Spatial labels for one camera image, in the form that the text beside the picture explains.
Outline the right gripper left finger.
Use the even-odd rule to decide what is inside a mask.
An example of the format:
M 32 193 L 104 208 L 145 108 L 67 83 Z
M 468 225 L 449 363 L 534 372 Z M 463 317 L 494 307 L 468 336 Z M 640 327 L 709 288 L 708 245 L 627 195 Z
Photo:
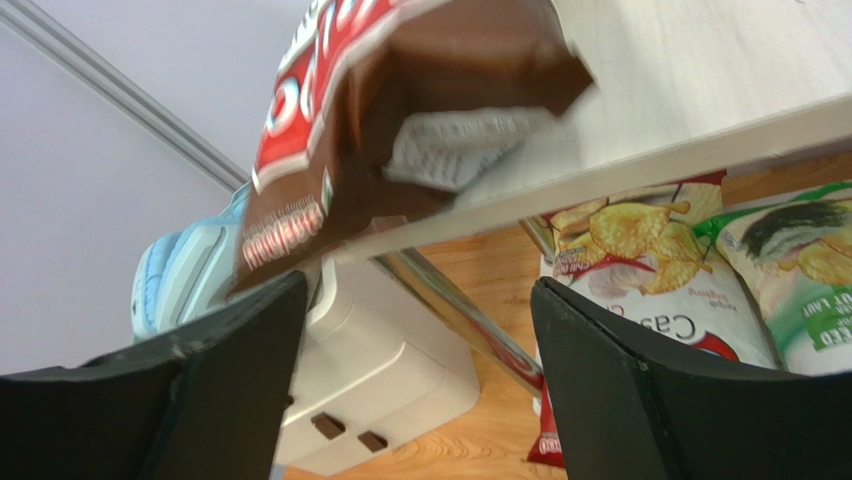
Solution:
M 267 479 L 303 336 L 290 272 L 75 368 L 1 379 L 5 479 Z

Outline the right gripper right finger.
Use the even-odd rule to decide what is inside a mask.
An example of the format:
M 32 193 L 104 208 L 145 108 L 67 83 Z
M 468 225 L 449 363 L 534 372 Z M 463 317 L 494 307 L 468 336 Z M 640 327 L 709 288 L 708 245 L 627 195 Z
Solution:
M 531 311 L 571 479 L 847 479 L 851 376 L 728 360 L 556 280 Z

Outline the green Chuba chips bag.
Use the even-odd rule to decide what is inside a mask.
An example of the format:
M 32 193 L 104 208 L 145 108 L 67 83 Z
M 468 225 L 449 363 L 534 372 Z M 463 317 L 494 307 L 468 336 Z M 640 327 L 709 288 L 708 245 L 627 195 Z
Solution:
M 788 371 L 850 370 L 850 182 L 721 214 L 694 232 L 742 278 Z

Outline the brown Chuba chips bag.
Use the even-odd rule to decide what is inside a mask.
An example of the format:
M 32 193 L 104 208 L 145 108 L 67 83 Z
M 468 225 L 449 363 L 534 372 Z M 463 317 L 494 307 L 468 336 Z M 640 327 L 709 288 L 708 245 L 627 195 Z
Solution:
M 444 209 L 593 82 L 550 1 L 314 1 L 277 70 L 232 293 Z

